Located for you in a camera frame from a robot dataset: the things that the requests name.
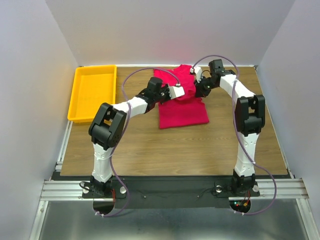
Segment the red t shirt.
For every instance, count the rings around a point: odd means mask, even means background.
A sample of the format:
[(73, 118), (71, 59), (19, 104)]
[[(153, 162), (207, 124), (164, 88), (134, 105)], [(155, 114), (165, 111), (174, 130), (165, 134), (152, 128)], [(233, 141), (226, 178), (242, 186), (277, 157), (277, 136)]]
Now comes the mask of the red t shirt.
[(184, 95), (158, 105), (159, 128), (161, 130), (210, 122), (202, 98), (195, 97), (195, 78), (190, 74), (190, 68), (190, 65), (181, 64), (169, 70), (179, 78)]

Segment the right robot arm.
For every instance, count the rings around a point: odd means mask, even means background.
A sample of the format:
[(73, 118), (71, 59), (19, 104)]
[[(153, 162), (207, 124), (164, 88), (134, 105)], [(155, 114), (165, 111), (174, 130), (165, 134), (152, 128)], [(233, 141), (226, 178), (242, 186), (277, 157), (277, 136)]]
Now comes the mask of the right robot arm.
[(254, 188), (256, 144), (265, 126), (265, 97), (250, 91), (239, 80), (239, 69), (227, 70), (221, 59), (208, 64), (209, 77), (203, 76), (201, 67), (194, 64), (190, 74), (195, 76), (195, 96), (205, 98), (215, 88), (223, 89), (232, 99), (233, 126), (238, 140), (237, 160), (233, 170), (230, 190), (242, 195)]

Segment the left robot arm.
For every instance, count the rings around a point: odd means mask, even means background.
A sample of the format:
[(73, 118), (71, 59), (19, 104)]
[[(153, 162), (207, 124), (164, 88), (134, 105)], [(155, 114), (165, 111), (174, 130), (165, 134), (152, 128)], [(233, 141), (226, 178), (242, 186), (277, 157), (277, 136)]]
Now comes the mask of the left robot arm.
[(111, 157), (123, 136), (127, 120), (149, 112), (157, 103), (171, 99), (170, 86), (158, 77), (151, 77), (147, 87), (130, 100), (101, 104), (88, 130), (94, 149), (94, 165), (90, 186), (84, 186), (84, 189), (100, 197), (111, 193), (111, 184), (108, 182), (113, 175)]

